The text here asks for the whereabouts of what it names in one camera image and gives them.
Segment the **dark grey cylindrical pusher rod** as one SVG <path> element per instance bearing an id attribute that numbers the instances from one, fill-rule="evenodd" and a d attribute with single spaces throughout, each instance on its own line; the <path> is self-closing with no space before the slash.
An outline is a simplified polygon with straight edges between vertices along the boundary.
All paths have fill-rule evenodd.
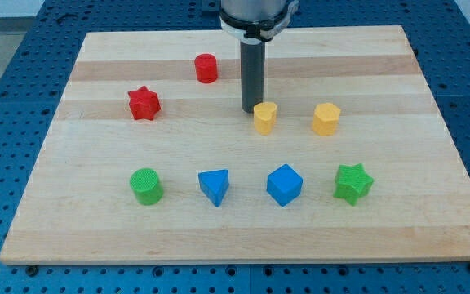
<path id="1" fill-rule="evenodd" d="M 252 113 L 264 100 L 265 45 L 240 43 L 242 109 Z"/>

